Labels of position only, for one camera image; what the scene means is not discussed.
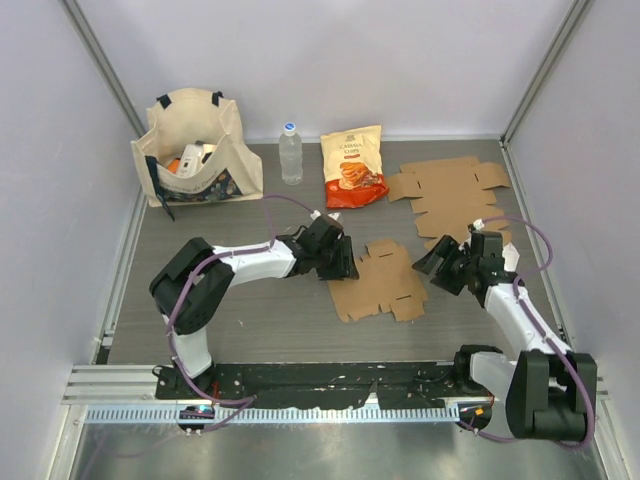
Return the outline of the small brown cardboard box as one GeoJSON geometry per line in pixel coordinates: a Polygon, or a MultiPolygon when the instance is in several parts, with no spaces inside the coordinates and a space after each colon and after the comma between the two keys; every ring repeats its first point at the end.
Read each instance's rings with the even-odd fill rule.
{"type": "Polygon", "coordinates": [[[380,313],[392,313],[396,322],[421,317],[428,296],[406,247],[384,239],[366,248],[355,261],[358,279],[328,282],[338,318],[349,323],[380,313]]]}

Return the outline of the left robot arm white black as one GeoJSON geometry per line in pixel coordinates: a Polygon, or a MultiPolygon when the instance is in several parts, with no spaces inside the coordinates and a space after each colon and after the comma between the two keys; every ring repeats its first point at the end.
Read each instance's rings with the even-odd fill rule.
{"type": "Polygon", "coordinates": [[[206,328],[230,288],[311,271],[321,281],[359,278],[352,238],[327,215],[293,234],[253,245],[213,246],[202,237],[187,241],[149,286],[180,371],[179,388],[193,399],[211,391],[213,375],[208,369],[213,360],[206,328]]]}

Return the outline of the white box in tote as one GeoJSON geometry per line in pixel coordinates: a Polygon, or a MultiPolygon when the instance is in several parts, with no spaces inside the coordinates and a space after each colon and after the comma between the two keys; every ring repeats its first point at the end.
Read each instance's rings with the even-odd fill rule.
{"type": "Polygon", "coordinates": [[[215,150],[215,144],[200,141],[188,144],[180,157],[180,169],[175,175],[181,178],[195,176],[203,168],[215,150]]]}

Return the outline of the beige canvas tote bag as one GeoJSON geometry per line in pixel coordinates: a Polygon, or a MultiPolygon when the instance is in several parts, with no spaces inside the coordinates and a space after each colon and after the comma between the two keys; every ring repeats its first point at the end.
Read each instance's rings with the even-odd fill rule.
{"type": "Polygon", "coordinates": [[[237,104],[220,91],[175,90],[147,109],[149,129],[131,143],[148,205],[168,215],[177,205],[263,197],[261,158],[244,142],[237,104]]]}

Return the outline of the cassava chips bag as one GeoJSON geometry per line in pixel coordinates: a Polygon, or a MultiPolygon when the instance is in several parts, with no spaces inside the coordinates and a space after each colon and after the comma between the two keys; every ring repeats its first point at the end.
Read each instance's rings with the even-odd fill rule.
{"type": "Polygon", "coordinates": [[[355,209],[389,193],[382,171],[380,125],[320,137],[328,209],[355,209]]]}

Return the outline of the clear plastic water bottle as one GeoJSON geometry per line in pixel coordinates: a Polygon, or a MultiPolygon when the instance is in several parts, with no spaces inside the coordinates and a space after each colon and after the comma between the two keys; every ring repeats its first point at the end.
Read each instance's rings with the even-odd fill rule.
{"type": "Polygon", "coordinates": [[[302,139],[293,122],[283,126],[279,138],[279,159],[282,180],[288,185],[296,185],[303,179],[302,139]]]}

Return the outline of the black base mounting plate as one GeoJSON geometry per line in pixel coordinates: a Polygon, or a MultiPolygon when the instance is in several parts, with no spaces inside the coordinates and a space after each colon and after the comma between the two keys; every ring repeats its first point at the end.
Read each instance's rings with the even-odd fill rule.
{"type": "Polygon", "coordinates": [[[474,382],[452,362],[217,363],[190,381],[177,366],[156,365],[158,400],[197,400],[238,408],[346,410],[377,396],[384,410],[436,407],[457,398],[506,397],[474,382]]]}

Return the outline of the large flat cardboard box blank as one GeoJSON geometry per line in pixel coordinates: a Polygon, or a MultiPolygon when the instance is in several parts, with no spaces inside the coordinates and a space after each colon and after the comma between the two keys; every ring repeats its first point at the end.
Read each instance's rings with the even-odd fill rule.
{"type": "Polygon", "coordinates": [[[478,219],[496,217],[493,228],[508,243],[509,222],[497,206],[495,191],[510,186],[504,167],[482,162],[474,156],[405,163],[400,172],[386,179],[391,202],[406,199],[417,235],[427,250],[449,235],[461,243],[469,237],[468,226],[478,219]]]}

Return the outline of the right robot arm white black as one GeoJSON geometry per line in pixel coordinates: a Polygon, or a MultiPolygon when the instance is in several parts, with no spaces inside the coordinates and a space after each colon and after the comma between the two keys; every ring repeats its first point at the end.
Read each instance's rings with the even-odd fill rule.
{"type": "Polygon", "coordinates": [[[503,401],[515,439],[575,449],[593,439],[596,362],[573,351],[546,324],[521,277],[507,269],[500,233],[473,230],[464,243],[445,235],[412,267],[451,294],[469,290],[518,355],[510,363],[498,352],[472,353],[451,371],[457,391],[472,395],[485,387],[503,401]]]}

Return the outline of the aluminium frame rail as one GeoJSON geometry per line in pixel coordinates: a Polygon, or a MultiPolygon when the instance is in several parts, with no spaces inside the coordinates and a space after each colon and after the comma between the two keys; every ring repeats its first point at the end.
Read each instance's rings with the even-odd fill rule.
{"type": "Polygon", "coordinates": [[[76,365],[62,403],[129,404],[153,401],[157,378],[152,365],[76,365]]]}

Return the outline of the white paper scrap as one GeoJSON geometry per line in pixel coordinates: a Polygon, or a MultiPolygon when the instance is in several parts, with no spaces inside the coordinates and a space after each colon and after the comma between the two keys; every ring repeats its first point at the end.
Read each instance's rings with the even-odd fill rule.
{"type": "Polygon", "coordinates": [[[516,272],[520,254],[511,242],[503,247],[502,257],[504,259],[504,270],[506,272],[516,272]]]}

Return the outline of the orange item in tote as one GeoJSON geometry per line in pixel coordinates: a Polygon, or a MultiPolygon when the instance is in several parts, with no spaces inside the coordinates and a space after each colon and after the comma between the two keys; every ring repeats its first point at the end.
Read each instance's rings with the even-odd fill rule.
{"type": "Polygon", "coordinates": [[[167,170],[173,174],[176,174],[180,169],[181,159],[175,158],[173,159],[169,165],[167,166],[167,170]]]}

